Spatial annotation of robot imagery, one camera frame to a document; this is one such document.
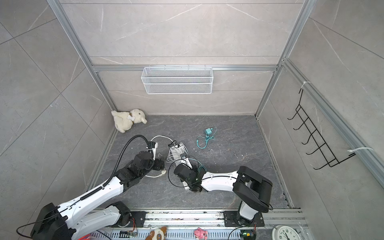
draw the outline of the brown plush ear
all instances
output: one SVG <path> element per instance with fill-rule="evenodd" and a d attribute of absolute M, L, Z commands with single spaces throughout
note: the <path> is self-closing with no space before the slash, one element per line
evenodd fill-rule
<path fill-rule="evenodd" d="M 145 240 L 152 240 L 152 238 L 155 236 L 155 231 L 151 231 L 149 235 L 145 238 Z"/>
<path fill-rule="evenodd" d="M 164 233 L 164 235 L 166 234 L 167 232 L 167 227 L 164 226 L 164 227 L 161 227 L 160 230 Z"/>

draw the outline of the white plush dog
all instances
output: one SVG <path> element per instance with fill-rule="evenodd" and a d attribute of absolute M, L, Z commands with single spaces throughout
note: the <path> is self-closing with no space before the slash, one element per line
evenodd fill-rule
<path fill-rule="evenodd" d="M 131 129 L 134 123 L 147 123 L 144 112 L 139 109 L 133 109 L 130 112 L 120 113 L 112 111 L 111 113 L 113 116 L 113 120 L 115 121 L 115 127 L 121 133 L 125 133 L 125 131 Z"/>

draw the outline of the plush dog's head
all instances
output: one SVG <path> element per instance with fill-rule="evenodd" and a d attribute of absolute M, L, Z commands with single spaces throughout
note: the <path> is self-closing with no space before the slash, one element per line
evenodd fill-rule
<path fill-rule="evenodd" d="M 139 122 L 142 122 L 144 124 L 147 123 L 147 120 L 145 119 L 145 114 L 143 111 L 139 109 L 133 109 L 132 111 L 130 111 L 130 113 L 132 114 L 132 117 L 135 117 L 135 120 L 133 121 L 134 123 L 139 123 Z"/>

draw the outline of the brown and white plush toy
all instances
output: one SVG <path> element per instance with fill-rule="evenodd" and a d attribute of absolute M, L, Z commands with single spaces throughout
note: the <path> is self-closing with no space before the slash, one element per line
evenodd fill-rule
<path fill-rule="evenodd" d="M 145 240 L 165 240 L 167 234 L 167 227 L 156 228 L 151 231 Z"/>
<path fill-rule="evenodd" d="M 144 112 L 139 109 L 133 109 L 130 112 L 112 111 L 111 113 L 115 121 L 115 127 L 121 133 L 125 133 L 125 131 L 131 129 L 134 123 L 147 123 Z"/>

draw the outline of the black metal hook rack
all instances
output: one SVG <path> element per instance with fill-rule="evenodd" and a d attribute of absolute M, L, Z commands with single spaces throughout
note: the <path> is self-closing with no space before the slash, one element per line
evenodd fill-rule
<path fill-rule="evenodd" d="M 356 154 L 355 154 L 355 153 L 352 153 L 352 154 L 348 155 L 348 157 L 347 157 L 346 159 L 343 159 L 343 160 L 341 160 L 341 161 L 338 160 L 338 159 L 336 158 L 335 154 L 333 154 L 331 148 L 329 147 L 329 145 L 327 144 L 327 142 L 325 141 L 325 139 L 323 138 L 323 136 L 321 135 L 321 133 L 320 133 L 319 130 L 317 129 L 316 125 L 313 124 L 313 122 L 312 122 L 312 120 L 310 119 L 310 117 L 307 115 L 307 113 L 305 112 L 305 110 L 303 109 L 303 107 L 300 105 L 300 103 L 301 103 L 301 97 L 303 96 L 303 89 L 300 89 L 299 94 L 300 94 L 300 93 L 301 93 L 301 95 L 300 95 L 299 104 L 297 105 L 297 107 L 296 107 L 296 109 L 295 109 L 296 113 L 294 114 L 294 116 L 293 116 L 292 118 L 287 118 L 287 119 L 288 119 L 288 120 L 292 120 L 296 115 L 298 115 L 298 116 L 300 117 L 300 119 L 301 119 L 301 121 L 302 121 L 303 123 L 300 125 L 299 128 L 297 128 L 297 129 L 293 128 L 293 129 L 294 129 L 294 130 L 299 130 L 299 129 L 304 125 L 304 126 L 307 128 L 308 132 L 310 133 L 310 136 L 309 136 L 307 142 L 306 142 L 306 143 L 303 143 L 303 142 L 302 142 L 302 144 L 304 144 L 304 145 L 308 144 L 308 142 L 310 141 L 310 139 L 311 139 L 311 137 L 312 137 L 313 140 L 314 140 L 314 142 L 315 142 L 316 145 L 317 145 L 317 148 L 316 148 L 313 152 L 311 152 L 311 153 L 306 153 L 306 154 L 307 154 L 307 155 L 311 155 L 311 154 L 315 153 L 317 150 L 320 150 L 320 152 L 321 152 L 321 154 L 323 155 L 325 161 L 327 162 L 325 165 L 323 165 L 323 166 L 321 166 L 321 167 L 319 167 L 319 168 L 313 168 L 313 169 L 315 169 L 315 170 L 319 170 L 319 169 L 322 169 L 323 167 L 325 167 L 325 166 L 327 166 L 327 165 L 328 165 L 329 167 L 334 167 L 334 166 L 336 166 L 337 164 L 340 164 L 340 163 L 344 162 L 345 160 L 347 160 L 347 159 L 349 159 L 349 158 L 355 156 Z M 302 116 L 300 115 L 299 110 L 303 110 L 303 112 L 305 113 L 305 117 L 302 117 Z M 305 122 L 308 121 L 308 120 L 312 123 L 312 125 L 313 125 L 314 128 L 315 128 L 315 130 L 312 131 L 312 132 L 311 132 L 311 130 L 309 129 L 309 127 L 307 126 L 307 124 L 305 123 Z M 314 135 L 313 135 L 315 132 L 317 132 L 317 133 L 320 135 L 321 139 L 322 139 L 323 142 L 324 142 L 323 144 L 319 145 L 318 141 L 316 141 L 316 139 L 315 139 L 315 137 L 314 137 Z M 333 159 L 332 159 L 332 160 L 328 161 L 328 159 L 326 158 L 326 156 L 325 156 L 323 150 L 321 149 L 323 146 L 327 147 L 327 148 L 329 149 L 329 151 L 331 152 L 331 154 L 332 154 L 332 156 L 333 156 Z"/>

